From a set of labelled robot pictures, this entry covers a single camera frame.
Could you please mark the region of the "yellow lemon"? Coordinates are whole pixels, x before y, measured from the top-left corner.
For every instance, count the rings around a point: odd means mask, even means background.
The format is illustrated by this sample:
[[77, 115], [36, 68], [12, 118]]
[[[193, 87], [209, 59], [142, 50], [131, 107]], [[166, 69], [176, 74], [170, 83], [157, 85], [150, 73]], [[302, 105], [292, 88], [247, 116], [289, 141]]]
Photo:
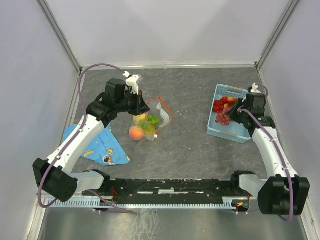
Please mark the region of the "yellow lemon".
[[140, 121], [144, 121], [146, 119], [146, 115], [142, 114], [142, 115], [137, 115], [133, 117], [133, 122], [138, 125], [140, 123]]

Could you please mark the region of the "light blue plastic basket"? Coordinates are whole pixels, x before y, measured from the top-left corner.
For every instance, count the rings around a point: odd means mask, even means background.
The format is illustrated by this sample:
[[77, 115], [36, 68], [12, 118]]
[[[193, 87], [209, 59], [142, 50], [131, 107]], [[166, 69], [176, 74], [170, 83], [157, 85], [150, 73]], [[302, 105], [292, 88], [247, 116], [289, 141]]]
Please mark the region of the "light blue plastic basket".
[[231, 121], [229, 125], [221, 125], [216, 122], [217, 113], [213, 112], [214, 102], [220, 100], [223, 96], [234, 98], [245, 98], [247, 94], [246, 89], [232, 87], [223, 84], [217, 84], [213, 96], [211, 112], [208, 119], [207, 131], [208, 135], [230, 140], [237, 143], [245, 143], [250, 140], [250, 134], [243, 124]]

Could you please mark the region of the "green grapes bunch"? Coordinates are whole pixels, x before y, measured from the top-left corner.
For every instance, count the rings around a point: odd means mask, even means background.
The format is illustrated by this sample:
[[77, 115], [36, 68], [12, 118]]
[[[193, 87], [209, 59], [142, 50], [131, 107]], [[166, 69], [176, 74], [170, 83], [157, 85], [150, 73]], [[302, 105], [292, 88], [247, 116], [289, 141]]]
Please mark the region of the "green grapes bunch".
[[156, 125], [160, 122], [160, 119], [155, 115], [148, 115], [145, 116], [145, 118], [145, 120], [141, 120], [138, 124], [138, 126], [143, 130], [145, 125], [153, 125], [154, 127], [156, 127]]

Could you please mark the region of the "clear zip top bag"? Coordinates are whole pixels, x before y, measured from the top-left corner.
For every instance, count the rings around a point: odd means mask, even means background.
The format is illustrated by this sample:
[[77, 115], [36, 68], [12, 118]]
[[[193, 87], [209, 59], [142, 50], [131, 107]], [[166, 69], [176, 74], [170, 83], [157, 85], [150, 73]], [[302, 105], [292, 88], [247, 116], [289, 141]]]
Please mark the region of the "clear zip top bag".
[[159, 133], [167, 128], [173, 120], [173, 112], [159, 96], [147, 102], [150, 111], [134, 116], [129, 129], [129, 137], [134, 148], [145, 142], [155, 141]]

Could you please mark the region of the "purple grapes bunch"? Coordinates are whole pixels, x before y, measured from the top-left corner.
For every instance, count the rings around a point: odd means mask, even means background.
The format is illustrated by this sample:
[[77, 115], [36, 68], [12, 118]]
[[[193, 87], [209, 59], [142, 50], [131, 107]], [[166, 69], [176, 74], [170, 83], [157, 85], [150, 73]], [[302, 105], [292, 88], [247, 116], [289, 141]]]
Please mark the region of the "purple grapes bunch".
[[232, 110], [231, 107], [224, 108], [222, 111], [219, 111], [216, 115], [215, 122], [221, 124], [222, 126], [228, 126], [231, 122], [229, 112]]

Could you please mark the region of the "orange peach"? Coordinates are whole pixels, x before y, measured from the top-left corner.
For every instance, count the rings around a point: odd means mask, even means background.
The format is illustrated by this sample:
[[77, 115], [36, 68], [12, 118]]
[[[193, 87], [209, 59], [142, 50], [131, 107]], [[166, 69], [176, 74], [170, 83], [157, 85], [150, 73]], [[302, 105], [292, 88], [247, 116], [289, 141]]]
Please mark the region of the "orange peach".
[[140, 141], [145, 137], [145, 131], [141, 127], [134, 125], [129, 129], [129, 137], [134, 141]]

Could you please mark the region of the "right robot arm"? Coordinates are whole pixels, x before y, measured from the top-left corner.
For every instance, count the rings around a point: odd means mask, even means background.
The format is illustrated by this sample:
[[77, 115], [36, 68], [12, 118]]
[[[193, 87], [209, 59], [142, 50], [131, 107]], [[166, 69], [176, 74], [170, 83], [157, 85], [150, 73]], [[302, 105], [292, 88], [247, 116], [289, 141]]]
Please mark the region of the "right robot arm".
[[259, 92], [248, 92], [240, 98], [230, 112], [230, 118], [242, 124], [257, 145], [263, 159], [267, 180], [254, 173], [242, 172], [229, 183], [231, 193], [236, 196], [248, 192], [258, 201], [264, 215], [277, 215], [290, 222], [302, 214], [310, 182], [300, 177], [290, 164], [278, 140], [276, 125], [265, 115], [266, 96]]

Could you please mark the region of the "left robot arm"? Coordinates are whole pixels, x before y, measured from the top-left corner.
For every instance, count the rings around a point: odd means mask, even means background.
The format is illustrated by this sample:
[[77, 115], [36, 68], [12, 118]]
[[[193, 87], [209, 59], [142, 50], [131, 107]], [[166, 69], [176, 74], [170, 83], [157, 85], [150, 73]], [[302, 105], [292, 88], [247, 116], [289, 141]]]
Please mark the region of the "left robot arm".
[[45, 160], [37, 158], [33, 172], [38, 194], [42, 191], [60, 202], [66, 202], [75, 193], [95, 190], [106, 195], [111, 189], [108, 176], [98, 170], [73, 173], [73, 168], [94, 138], [100, 134], [119, 113], [139, 116], [150, 111], [143, 99], [138, 83], [139, 75], [126, 80], [110, 79], [105, 90], [90, 103], [73, 132]]

